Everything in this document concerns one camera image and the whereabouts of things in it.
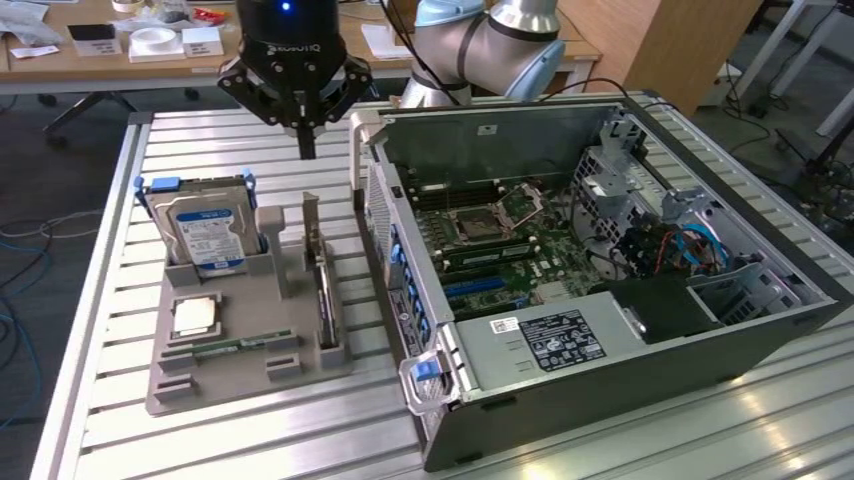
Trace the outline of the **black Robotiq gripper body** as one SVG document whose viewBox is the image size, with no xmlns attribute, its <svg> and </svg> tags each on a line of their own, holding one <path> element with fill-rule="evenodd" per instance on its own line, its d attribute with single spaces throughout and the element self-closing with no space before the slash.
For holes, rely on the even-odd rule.
<svg viewBox="0 0 854 480">
<path fill-rule="evenodd" d="M 323 114 L 322 90 L 347 60 L 339 3 L 259 0 L 236 8 L 243 63 L 280 96 L 303 94 L 308 116 Z"/>
</svg>

